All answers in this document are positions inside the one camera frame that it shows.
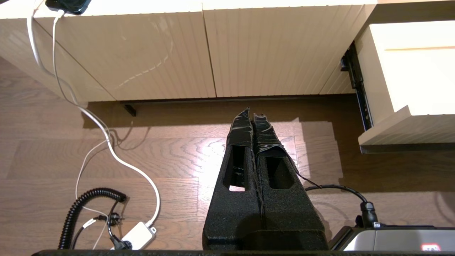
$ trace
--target open drawer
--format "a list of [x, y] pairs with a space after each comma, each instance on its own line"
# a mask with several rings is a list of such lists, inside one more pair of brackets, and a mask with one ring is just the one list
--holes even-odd
[[356, 49], [373, 124], [361, 146], [455, 143], [455, 21], [371, 24]]

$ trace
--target black phone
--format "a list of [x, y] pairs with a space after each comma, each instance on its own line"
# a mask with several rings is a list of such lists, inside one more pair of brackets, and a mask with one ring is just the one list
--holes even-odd
[[81, 15], [87, 10], [91, 0], [46, 0], [46, 6], [51, 10], [64, 10], [65, 12]]

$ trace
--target cabinet leg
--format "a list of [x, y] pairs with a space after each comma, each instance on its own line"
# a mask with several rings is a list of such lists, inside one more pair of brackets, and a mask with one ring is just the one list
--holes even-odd
[[124, 109], [133, 117], [136, 116], [136, 110], [129, 104], [123, 104]]

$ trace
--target rectangular cutout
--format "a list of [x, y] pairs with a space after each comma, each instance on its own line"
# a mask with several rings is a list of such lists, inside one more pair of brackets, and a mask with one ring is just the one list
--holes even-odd
[[272, 189], [290, 189], [294, 181], [286, 165], [287, 158], [266, 157], [268, 181]]
[[248, 190], [244, 146], [232, 146], [227, 165], [223, 185], [229, 191], [241, 192]]

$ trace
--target power adapter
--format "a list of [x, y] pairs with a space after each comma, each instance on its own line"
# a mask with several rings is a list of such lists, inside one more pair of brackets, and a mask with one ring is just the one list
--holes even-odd
[[129, 241], [132, 245], [132, 250], [140, 250], [155, 239], [156, 232], [157, 229], [155, 227], [148, 228], [144, 222], [139, 222], [121, 240]]

